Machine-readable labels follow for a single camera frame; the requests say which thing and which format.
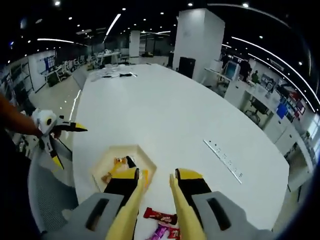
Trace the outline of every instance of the ceiling light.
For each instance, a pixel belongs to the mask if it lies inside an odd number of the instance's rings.
[[[111,23],[111,25],[110,25],[110,27],[109,27],[109,29],[108,29],[108,31],[106,32],[106,36],[108,36],[109,35],[109,33],[110,33],[110,31],[111,31],[111,29],[113,28],[113,26],[116,24],[116,22],[117,22],[117,20],[120,18],[120,16],[121,16],[121,14],[119,13],[119,14],[117,14],[116,16],[115,16],[115,18],[114,18],[114,20],[113,20],[113,22]]]
[[[243,40],[243,39],[241,39],[241,38],[234,37],[234,36],[232,36],[232,38],[233,38],[233,39],[236,39],[236,40],[239,40],[239,41],[242,41],[242,42],[244,42],[244,43],[250,44],[250,45],[252,45],[252,46],[255,46],[255,47],[257,47],[257,48],[259,48],[259,49],[267,52],[268,54],[274,56],[275,58],[279,59],[281,62],[283,62],[285,65],[287,65],[295,74],[297,74],[297,75],[301,78],[302,81],[304,81],[304,83],[307,85],[307,87],[310,89],[310,91],[311,91],[312,94],[314,95],[314,97],[315,97],[315,99],[317,100],[318,104],[320,104],[320,100],[319,100],[319,98],[317,97],[315,91],[310,87],[310,85],[309,85],[309,84],[307,83],[307,81],[301,76],[301,74],[298,73],[298,72],[297,72],[292,66],[290,66],[286,61],[282,60],[282,59],[281,59],[280,57],[278,57],[277,55],[273,54],[272,52],[264,49],[264,48],[261,47],[261,46],[258,46],[258,45],[256,45],[256,44],[254,44],[254,43],[252,43],[252,42],[249,42],[249,41],[246,41],[246,40]]]
[[[54,38],[38,38],[38,41],[54,41],[54,42],[63,42],[63,43],[70,43],[74,44],[74,41],[67,41],[67,40],[61,40],[61,39],[54,39]]]
[[[229,45],[226,45],[226,44],[222,44],[222,46],[225,46],[226,48],[232,48],[231,46],[229,46]]]
[[[171,33],[171,31],[159,31],[159,32],[157,32],[157,34],[167,34],[167,33]]]
[[[286,75],[284,75],[280,70],[278,70],[277,68],[275,68],[275,67],[272,66],[271,64],[267,63],[266,61],[264,61],[264,60],[262,60],[262,59],[260,59],[260,58],[258,58],[258,57],[256,57],[256,56],[254,56],[254,55],[252,55],[252,54],[250,54],[250,53],[248,53],[248,55],[250,55],[250,56],[252,56],[252,57],[260,60],[261,62],[267,64],[268,66],[270,66],[272,69],[274,69],[274,70],[277,71],[279,74],[281,74],[281,75],[283,76],[283,79],[286,78],[296,89],[299,90],[299,92],[301,93],[301,95],[302,95],[302,96],[305,98],[305,100],[309,103],[309,105],[310,105],[311,109],[313,110],[313,112],[315,112],[315,109],[312,107],[310,101],[307,99],[307,97],[304,95],[304,93],[303,93],[303,92],[297,87],[297,85],[295,85]]]

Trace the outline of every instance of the black ceiling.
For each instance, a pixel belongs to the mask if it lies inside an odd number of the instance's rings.
[[[281,64],[279,60],[264,51],[234,40],[231,38],[232,36],[257,44],[276,54],[295,68],[315,91],[317,89],[318,76],[315,73],[318,71],[314,71],[317,68],[313,67],[310,72],[308,52],[305,51],[301,41],[301,36],[303,36],[319,66],[320,52],[316,43],[319,19],[317,8],[311,5],[316,3],[312,3],[312,1],[305,0],[302,4],[291,0],[59,0],[59,6],[55,6],[55,1],[58,0],[10,0],[5,3],[5,8],[2,11],[7,12],[0,16],[2,23],[1,64],[6,64],[8,60],[19,59],[25,54],[36,53],[38,49],[43,51],[46,48],[53,49],[69,44],[39,42],[37,38],[62,39],[81,44],[100,43],[117,14],[121,14],[121,17],[111,30],[107,41],[114,39],[120,33],[128,34],[132,29],[175,32],[174,24],[177,24],[179,11],[207,7],[225,21],[223,42],[225,44],[228,42],[233,51],[237,48],[235,54],[244,58],[246,53],[250,52],[263,60],[270,58]],[[188,6],[189,2],[193,3],[192,7]],[[207,6],[210,3],[241,5],[244,2],[249,3],[252,8],[274,15],[293,28],[289,29],[268,16],[248,9]],[[24,29],[21,29],[21,22],[24,23]],[[88,35],[76,34],[81,30],[88,29],[92,30]],[[11,49],[10,42],[12,41],[14,44]],[[307,89],[304,82],[289,68],[286,67],[284,72],[290,73],[290,79],[301,89]],[[317,103],[308,89],[306,94],[313,104]]]

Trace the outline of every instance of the purple candy wrapper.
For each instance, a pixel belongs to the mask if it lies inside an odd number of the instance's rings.
[[[155,230],[154,234],[146,240],[159,240],[164,236],[167,230],[168,228],[166,226],[162,226],[158,223],[158,228]]]

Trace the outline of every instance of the floor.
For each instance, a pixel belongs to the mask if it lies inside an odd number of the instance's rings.
[[[130,62],[133,64],[157,63],[160,65],[167,65],[168,57],[139,57],[130,59]],[[53,87],[45,85],[37,93],[32,94],[30,96],[30,100],[37,108],[50,109],[57,115],[64,115],[65,119],[74,121],[77,114],[81,93],[82,91],[80,90],[76,81],[72,76],[70,76],[66,80]],[[60,140],[72,150],[73,133],[62,133]],[[67,167],[70,169],[67,173],[66,171],[57,169],[51,161],[44,162],[43,167],[50,169],[60,181],[69,186],[74,186],[72,179],[72,164]],[[287,190],[282,209],[273,227],[273,231],[275,233],[279,233],[296,213],[297,209],[299,208],[297,199],[298,191],[289,192],[289,190]]]

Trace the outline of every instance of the gray gripper base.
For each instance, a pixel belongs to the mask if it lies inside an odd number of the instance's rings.
[[[105,240],[110,226],[118,213],[123,195],[110,193],[95,193],[76,209],[73,210],[68,223],[61,229],[48,232],[42,236],[43,240]],[[89,219],[95,218],[97,206],[106,206],[101,217],[92,231],[87,228]]]
[[[273,232],[258,230],[252,226],[247,221],[245,211],[219,191],[192,195],[192,199],[208,240],[272,240],[275,238]]]

